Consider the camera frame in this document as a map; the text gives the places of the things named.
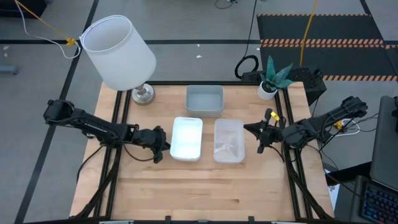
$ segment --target lamp base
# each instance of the lamp base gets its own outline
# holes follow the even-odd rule
[[[148,84],[142,84],[132,90],[131,96],[137,105],[145,106],[155,99],[155,90]]]

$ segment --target wooden tabletop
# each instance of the wooden tabletop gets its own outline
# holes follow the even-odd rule
[[[127,123],[140,129],[160,125],[170,142],[174,118],[189,116],[185,110],[186,86],[154,86],[156,98],[151,105],[138,106],[132,100]],[[302,83],[289,87],[294,119],[310,116]],[[95,116],[111,120],[116,91],[103,85]],[[240,119],[244,124],[264,118],[267,108],[276,111],[275,100],[264,101],[257,96],[256,86],[224,86],[224,111],[220,118]],[[244,131],[245,159],[239,164],[220,164],[213,158],[214,123],[203,118],[201,159],[182,162],[164,152],[159,164],[137,162],[123,151],[113,204],[112,219],[164,220],[294,220],[285,164],[272,149],[257,154],[256,138]],[[89,140],[85,158],[98,148],[97,140]],[[131,154],[150,158],[148,149],[127,145]],[[100,179],[104,150],[84,167],[76,188],[71,215],[78,213],[90,200]],[[310,147],[302,151],[302,160],[309,191],[325,211],[333,216],[325,174],[319,153]],[[104,194],[106,205],[108,193]],[[305,215],[302,202],[302,216]]]

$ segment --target white lamp shade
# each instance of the white lamp shade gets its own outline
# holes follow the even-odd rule
[[[114,90],[135,88],[155,70],[155,55],[124,16],[109,16],[95,22],[80,40],[105,84]]]

